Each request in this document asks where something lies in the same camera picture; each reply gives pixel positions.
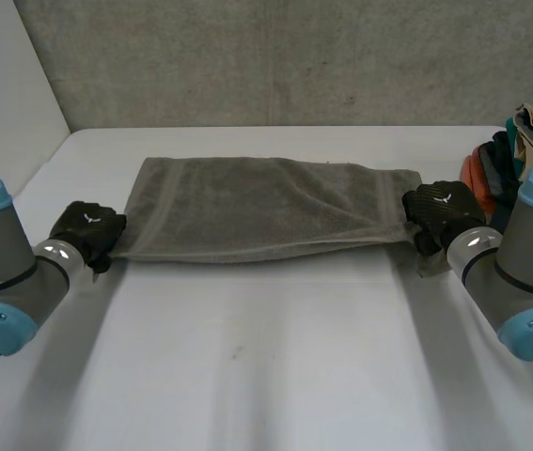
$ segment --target concrete wall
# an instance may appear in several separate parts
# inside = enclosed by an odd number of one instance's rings
[[[531,0],[16,0],[73,130],[503,124]]]
[[[0,0],[0,178],[16,194],[70,134],[11,0]]]

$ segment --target table surface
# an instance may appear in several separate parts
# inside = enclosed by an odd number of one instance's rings
[[[455,179],[496,130],[83,131],[16,206],[41,241],[72,200],[123,210],[149,156]],[[455,275],[420,279],[383,246],[246,266],[119,262],[0,358],[0,450],[31,449],[530,451],[533,364],[502,347]]]

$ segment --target orange fabric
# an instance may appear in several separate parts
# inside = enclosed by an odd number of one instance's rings
[[[471,180],[471,155],[464,159],[461,169],[461,182],[469,187],[469,190],[473,191],[473,180]]]
[[[472,155],[464,159],[461,169],[461,181],[471,189],[484,211],[494,212],[494,198],[490,194],[490,188],[488,188],[483,165],[479,159],[478,148],[473,150]]]

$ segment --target gray concrete wall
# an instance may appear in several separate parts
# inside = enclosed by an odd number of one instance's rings
[[[73,131],[503,124],[531,0],[15,0]]]

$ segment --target gray towel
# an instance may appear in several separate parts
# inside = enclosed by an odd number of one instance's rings
[[[113,256],[244,263],[412,242],[401,197],[420,183],[415,171],[351,163],[147,158]]]

